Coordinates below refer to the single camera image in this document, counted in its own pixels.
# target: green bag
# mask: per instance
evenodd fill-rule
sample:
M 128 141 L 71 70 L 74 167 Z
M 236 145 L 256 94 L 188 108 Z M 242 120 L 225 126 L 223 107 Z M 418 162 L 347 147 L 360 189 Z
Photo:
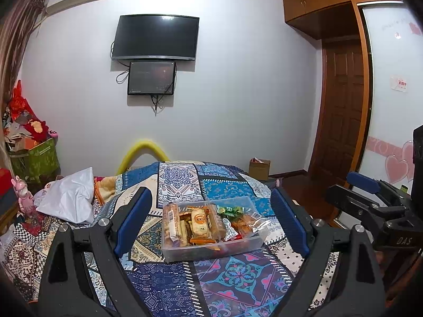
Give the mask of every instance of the green bag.
M 31 150 L 9 152 L 9 156 L 15 175 L 27 183 L 39 183 L 40 175 L 50 176 L 60 166 L 53 138 Z

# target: pink rabbit figurine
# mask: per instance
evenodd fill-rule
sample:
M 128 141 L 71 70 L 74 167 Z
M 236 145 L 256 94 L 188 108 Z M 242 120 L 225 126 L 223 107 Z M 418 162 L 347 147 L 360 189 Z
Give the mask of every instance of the pink rabbit figurine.
M 18 196 L 19 208 L 27 216 L 31 216 L 34 211 L 34 198 L 28 190 L 27 183 L 19 176 L 11 180 L 15 189 L 16 196 Z

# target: pink heart on wardrobe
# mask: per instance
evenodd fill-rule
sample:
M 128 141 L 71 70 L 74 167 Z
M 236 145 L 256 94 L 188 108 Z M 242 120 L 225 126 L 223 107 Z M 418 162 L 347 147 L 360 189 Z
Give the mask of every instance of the pink heart on wardrobe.
M 407 180 L 410 182 L 414 176 L 414 163 L 413 163 L 413 142 L 405 142 L 402 147 L 402 159 L 408 163 Z
M 409 168 L 406 161 L 398 161 L 395 155 L 389 155 L 385 160 L 385 169 L 389 183 L 396 183 L 407 176 Z

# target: metal screw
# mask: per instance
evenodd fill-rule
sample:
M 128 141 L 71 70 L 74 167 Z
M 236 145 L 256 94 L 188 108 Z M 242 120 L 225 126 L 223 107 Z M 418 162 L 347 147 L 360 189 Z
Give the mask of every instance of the metal screw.
M 357 232 L 364 232 L 364 230 L 365 230 L 364 226 L 363 226 L 363 225 L 360 225 L 360 224 L 355 225 L 355 226 L 354 226 L 354 229 L 355 229 Z
M 313 220 L 313 224 L 314 226 L 320 227 L 320 226 L 324 226 L 325 222 L 323 219 L 316 218 Z
M 109 225 L 109 222 L 110 222 L 109 218 L 102 218 L 99 220 L 99 226 L 107 226 Z
M 68 228 L 69 228 L 68 224 L 62 224 L 62 225 L 59 226 L 59 231 L 65 232 Z

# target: blanket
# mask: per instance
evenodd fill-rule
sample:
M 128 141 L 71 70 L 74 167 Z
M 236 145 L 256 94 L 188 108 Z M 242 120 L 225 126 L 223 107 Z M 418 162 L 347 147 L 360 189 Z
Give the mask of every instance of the blanket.
M 177 161 L 152 165 L 109 178 L 95 178 L 94 223 L 112 217 L 139 187 L 152 192 L 153 205 L 122 267 L 154 316 L 268 316 L 295 280 L 304 259 L 295 253 L 270 206 L 270 190 L 241 169 L 221 164 Z M 261 249 L 231 257 L 166 264 L 161 251 L 162 207 L 166 202 L 248 196 L 271 220 Z M 4 267 L 27 301 L 36 301 L 49 247 L 60 224 L 39 214 L 18 224 L 3 245 Z M 71 228 L 87 225 L 71 225 Z M 88 271 L 103 306 L 114 309 L 93 254 Z M 335 271 L 332 253 L 310 308 L 324 302 Z

